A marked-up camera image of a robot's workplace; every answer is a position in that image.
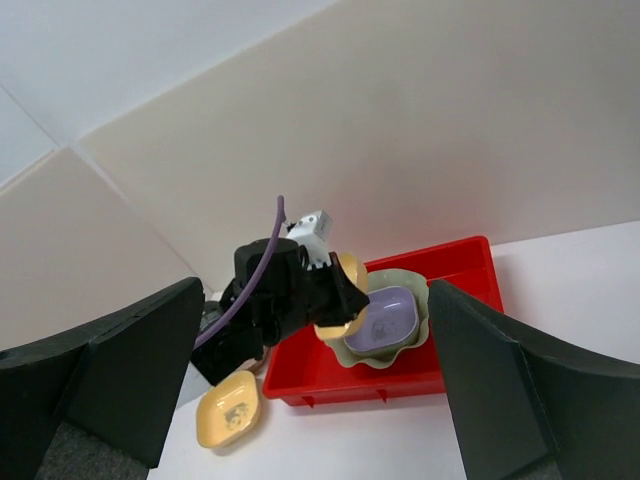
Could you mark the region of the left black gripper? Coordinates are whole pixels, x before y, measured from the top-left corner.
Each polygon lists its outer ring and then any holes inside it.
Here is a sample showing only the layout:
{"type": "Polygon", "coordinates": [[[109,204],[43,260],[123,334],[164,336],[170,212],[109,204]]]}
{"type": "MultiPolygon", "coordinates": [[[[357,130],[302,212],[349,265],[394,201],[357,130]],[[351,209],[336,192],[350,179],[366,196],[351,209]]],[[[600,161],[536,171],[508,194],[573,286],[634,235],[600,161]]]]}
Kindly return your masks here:
{"type": "Polygon", "coordinates": [[[233,325],[273,347],[309,325],[336,327],[354,320],[369,298],[346,278],[338,255],[331,252],[330,258],[330,265],[305,270],[306,249],[279,238],[233,325]]]}

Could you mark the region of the yellow square panda plate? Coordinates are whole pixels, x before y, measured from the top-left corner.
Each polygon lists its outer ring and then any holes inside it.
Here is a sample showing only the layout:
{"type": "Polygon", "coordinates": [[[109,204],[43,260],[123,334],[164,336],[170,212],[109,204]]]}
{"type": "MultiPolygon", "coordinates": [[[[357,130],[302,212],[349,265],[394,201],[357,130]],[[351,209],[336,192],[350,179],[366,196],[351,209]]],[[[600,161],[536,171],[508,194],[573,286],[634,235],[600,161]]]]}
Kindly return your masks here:
{"type": "MultiPolygon", "coordinates": [[[[338,255],[340,266],[346,275],[346,278],[362,293],[368,292],[368,273],[363,262],[351,253],[340,253],[338,255]]],[[[323,341],[333,341],[344,339],[345,337],[354,335],[363,325],[366,318],[367,308],[364,308],[356,316],[354,320],[347,322],[345,325],[336,327],[319,327],[315,326],[314,331],[316,337],[323,341]]]]}

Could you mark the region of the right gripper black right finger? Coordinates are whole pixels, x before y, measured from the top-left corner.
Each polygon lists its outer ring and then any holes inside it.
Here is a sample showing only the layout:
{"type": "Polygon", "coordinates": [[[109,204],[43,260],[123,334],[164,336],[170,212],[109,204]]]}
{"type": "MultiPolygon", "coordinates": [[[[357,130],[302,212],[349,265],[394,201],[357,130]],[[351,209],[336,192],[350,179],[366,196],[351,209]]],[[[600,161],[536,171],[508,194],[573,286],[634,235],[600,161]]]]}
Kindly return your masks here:
{"type": "Polygon", "coordinates": [[[639,367],[537,330],[444,280],[432,334],[469,479],[636,479],[639,367]]]}

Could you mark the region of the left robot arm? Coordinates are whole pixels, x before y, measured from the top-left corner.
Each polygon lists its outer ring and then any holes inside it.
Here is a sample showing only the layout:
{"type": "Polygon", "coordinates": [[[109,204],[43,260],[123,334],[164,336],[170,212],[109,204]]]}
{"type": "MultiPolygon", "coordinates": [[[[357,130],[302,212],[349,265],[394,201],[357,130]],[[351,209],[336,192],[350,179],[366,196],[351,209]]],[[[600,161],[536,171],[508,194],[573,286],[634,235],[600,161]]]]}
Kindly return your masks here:
{"type": "Polygon", "coordinates": [[[216,385],[244,362],[264,356],[266,347],[309,325],[345,326],[369,304],[366,293],[348,277],[336,253],[315,266],[310,250],[292,239],[279,238],[266,268],[243,304],[241,294],[257,272],[269,241],[261,239],[239,247],[234,254],[235,277],[218,301],[207,302],[205,316],[229,313],[219,330],[216,319],[207,325],[212,336],[196,342],[191,363],[216,385]]]}

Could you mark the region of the large green scalloped bowl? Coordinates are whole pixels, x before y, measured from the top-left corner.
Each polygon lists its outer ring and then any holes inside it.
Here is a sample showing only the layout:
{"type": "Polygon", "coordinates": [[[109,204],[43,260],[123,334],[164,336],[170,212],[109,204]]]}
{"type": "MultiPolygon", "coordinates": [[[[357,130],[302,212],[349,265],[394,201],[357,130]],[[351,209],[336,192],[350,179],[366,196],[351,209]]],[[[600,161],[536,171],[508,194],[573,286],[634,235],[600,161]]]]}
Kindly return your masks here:
{"type": "Polygon", "coordinates": [[[368,295],[373,291],[391,286],[406,287],[414,295],[420,317],[420,328],[416,341],[409,346],[402,347],[395,353],[373,358],[360,357],[353,354],[345,344],[346,337],[344,339],[325,342],[333,351],[340,366],[347,369],[357,365],[365,365],[376,370],[388,369],[398,362],[398,358],[402,354],[421,347],[428,340],[430,334],[428,312],[429,287],[427,286],[426,278],[418,273],[403,269],[385,269],[368,274],[368,295]]]}

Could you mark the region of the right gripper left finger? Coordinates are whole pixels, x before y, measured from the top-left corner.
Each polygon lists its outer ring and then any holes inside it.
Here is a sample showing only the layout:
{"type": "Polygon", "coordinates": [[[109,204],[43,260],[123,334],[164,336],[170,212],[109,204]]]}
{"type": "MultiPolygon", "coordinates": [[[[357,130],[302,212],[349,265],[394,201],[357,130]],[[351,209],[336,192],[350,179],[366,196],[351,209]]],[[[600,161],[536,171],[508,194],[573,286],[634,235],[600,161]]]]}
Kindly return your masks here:
{"type": "Polygon", "coordinates": [[[147,478],[162,455],[203,305],[203,285],[189,277],[2,351],[2,478],[147,478]]]}

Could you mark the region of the purple square panda plate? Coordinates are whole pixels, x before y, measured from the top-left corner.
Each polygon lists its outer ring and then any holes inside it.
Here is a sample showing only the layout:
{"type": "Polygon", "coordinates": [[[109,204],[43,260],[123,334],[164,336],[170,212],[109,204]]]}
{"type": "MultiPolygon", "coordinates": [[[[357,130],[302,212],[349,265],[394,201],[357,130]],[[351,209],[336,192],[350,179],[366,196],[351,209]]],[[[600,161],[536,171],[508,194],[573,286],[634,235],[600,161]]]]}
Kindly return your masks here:
{"type": "Polygon", "coordinates": [[[420,317],[414,295],[408,288],[385,287],[368,297],[370,303],[361,327],[345,338],[345,344],[353,354],[380,357],[416,341],[420,317]]]}

